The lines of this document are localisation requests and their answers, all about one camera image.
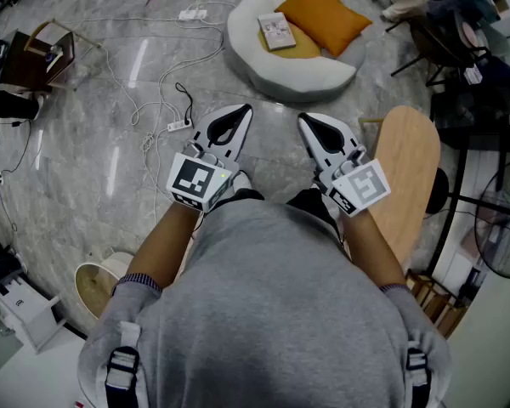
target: black pants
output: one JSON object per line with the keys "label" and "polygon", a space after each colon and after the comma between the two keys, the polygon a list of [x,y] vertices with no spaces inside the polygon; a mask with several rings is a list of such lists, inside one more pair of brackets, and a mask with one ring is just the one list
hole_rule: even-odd
{"label": "black pants", "polygon": [[0,91],[0,118],[34,119],[39,105],[34,99],[24,99]]}
{"label": "black pants", "polygon": [[[264,196],[258,193],[253,189],[239,189],[233,196],[230,198],[218,201],[215,207],[212,210],[215,210],[218,207],[221,207],[223,204],[232,201],[239,200],[261,200],[264,201]],[[323,222],[327,222],[337,233],[338,238],[340,237],[340,233],[338,232],[337,223],[334,222],[334,219],[329,214],[329,211],[326,209],[323,200],[321,199],[321,192],[317,189],[305,189],[298,192],[297,196],[295,196],[292,200],[287,203],[288,206],[292,206],[297,208],[298,210],[302,210],[306,213],[316,216],[321,219]]]}

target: gray marble floor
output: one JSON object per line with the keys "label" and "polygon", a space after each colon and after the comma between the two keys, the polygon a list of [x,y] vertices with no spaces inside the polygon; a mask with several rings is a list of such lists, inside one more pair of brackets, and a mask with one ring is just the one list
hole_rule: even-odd
{"label": "gray marble floor", "polygon": [[[116,77],[139,104],[158,101],[158,81],[172,64],[210,53],[218,46],[218,32],[210,29],[185,30],[160,21],[81,22],[94,18],[171,18],[196,0],[23,0],[6,9],[0,19],[0,34],[13,29],[32,32],[40,23],[55,17],[79,21],[72,24],[110,52]],[[240,0],[205,0],[238,3]],[[387,26],[379,12],[389,0],[343,0],[367,16],[373,24],[365,29],[366,62],[343,94],[331,102],[312,105],[280,105],[241,82],[225,65],[223,55],[199,65],[174,72],[162,85],[164,98],[187,107],[184,95],[174,88],[182,82],[195,99],[195,120],[223,105],[248,102],[254,119],[241,154],[241,165],[253,176],[255,186],[270,200],[286,201],[309,185],[313,165],[299,137],[295,116],[299,111],[318,111],[345,121],[355,134],[369,144],[375,129],[361,128],[359,117],[384,116],[396,105],[411,105],[429,113],[432,92],[424,87],[427,67],[413,66],[396,78],[389,73],[411,59],[416,50],[408,29],[400,26],[385,33]],[[229,6],[209,5],[208,20],[225,20]],[[52,42],[58,29],[42,33]],[[144,44],[136,82],[128,82],[133,62]],[[79,43],[78,55],[87,50]],[[144,136],[155,126],[156,108],[140,112],[131,124],[132,103],[111,79],[105,56],[91,50],[71,73],[89,77],[76,92],[57,91],[47,100],[33,123],[28,149],[19,169],[7,176],[3,199],[9,216],[17,224],[14,247],[29,269],[30,277],[50,294],[59,293],[63,312],[83,331],[94,320],[80,304],[73,283],[76,266],[99,261],[116,251],[136,252],[154,226],[155,189],[145,171],[140,150]],[[164,113],[159,128],[173,119]],[[14,167],[29,134],[29,127],[0,125],[0,169]],[[161,157],[159,185],[164,187],[173,154],[180,150],[187,133],[159,138]],[[113,173],[111,164],[118,158]],[[442,163],[453,176],[456,154],[443,153]],[[152,150],[147,165],[156,173],[158,158]],[[169,202],[157,195],[160,217]],[[433,252],[444,215],[428,220],[411,263],[422,267]],[[0,204],[0,241],[10,242],[12,232]]]}

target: book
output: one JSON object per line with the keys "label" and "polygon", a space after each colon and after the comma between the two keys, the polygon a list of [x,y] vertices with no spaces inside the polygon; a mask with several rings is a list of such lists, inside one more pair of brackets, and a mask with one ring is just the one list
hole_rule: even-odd
{"label": "book", "polygon": [[270,51],[297,45],[286,17],[282,12],[259,15],[258,23],[261,25],[264,39]]}

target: orange pillow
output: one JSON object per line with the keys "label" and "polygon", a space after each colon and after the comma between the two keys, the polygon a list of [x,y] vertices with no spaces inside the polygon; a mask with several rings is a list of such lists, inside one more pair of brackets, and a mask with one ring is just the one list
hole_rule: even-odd
{"label": "orange pillow", "polygon": [[372,24],[340,0],[286,0],[275,12],[283,12],[287,21],[300,27],[334,57]]}

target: person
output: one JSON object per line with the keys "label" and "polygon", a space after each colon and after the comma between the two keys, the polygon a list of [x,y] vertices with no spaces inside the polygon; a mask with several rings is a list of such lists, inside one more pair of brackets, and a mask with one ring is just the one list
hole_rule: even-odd
{"label": "person", "polygon": [[114,405],[106,365],[134,324],[151,407],[412,406],[413,345],[430,400],[441,400],[447,343],[370,213],[342,218],[350,261],[319,189],[281,205],[244,173],[233,187],[204,217],[177,280],[196,210],[174,202],[138,250],[80,354],[88,399]]}

